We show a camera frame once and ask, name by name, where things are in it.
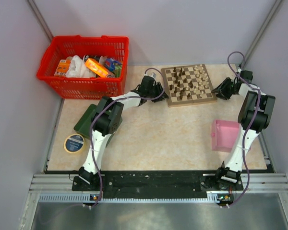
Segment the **wooden chess board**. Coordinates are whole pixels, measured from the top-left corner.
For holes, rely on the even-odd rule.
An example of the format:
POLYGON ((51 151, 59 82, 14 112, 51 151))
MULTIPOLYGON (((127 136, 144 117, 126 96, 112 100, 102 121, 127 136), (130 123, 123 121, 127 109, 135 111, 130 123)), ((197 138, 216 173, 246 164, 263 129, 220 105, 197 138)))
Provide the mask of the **wooden chess board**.
POLYGON ((162 68, 168 107, 208 104, 217 101, 204 64, 162 68))

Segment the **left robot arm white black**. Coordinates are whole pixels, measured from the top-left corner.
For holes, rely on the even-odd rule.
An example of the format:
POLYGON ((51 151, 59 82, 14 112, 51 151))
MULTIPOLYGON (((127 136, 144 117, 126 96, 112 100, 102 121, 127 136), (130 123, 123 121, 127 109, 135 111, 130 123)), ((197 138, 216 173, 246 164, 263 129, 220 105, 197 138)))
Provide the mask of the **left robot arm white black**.
POLYGON ((90 127, 90 148, 86 160, 79 169, 83 185, 94 190, 99 186, 101 162, 110 137, 117 131, 123 111, 138 107, 148 100, 158 102, 168 96, 160 82, 145 75, 134 90, 116 97, 103 96, 93 113, 90 127))

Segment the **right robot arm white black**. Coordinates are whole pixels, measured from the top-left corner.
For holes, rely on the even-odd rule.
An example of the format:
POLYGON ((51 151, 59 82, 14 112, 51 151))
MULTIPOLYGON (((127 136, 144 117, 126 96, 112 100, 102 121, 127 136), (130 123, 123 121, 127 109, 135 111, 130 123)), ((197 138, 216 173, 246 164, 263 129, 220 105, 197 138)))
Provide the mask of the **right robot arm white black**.
POLYGON ((232 95, 243 96, 244 101, 238 115, 239 132, 229 157, 217 169, 214 182, 224 190, 240 179, 242 165, 253 141, 270 123, 276 98, 263 93, 252 84, 251 71, 239 69, 235 79, 227 77, 213 89, 217 98, 228 100, 232 95))

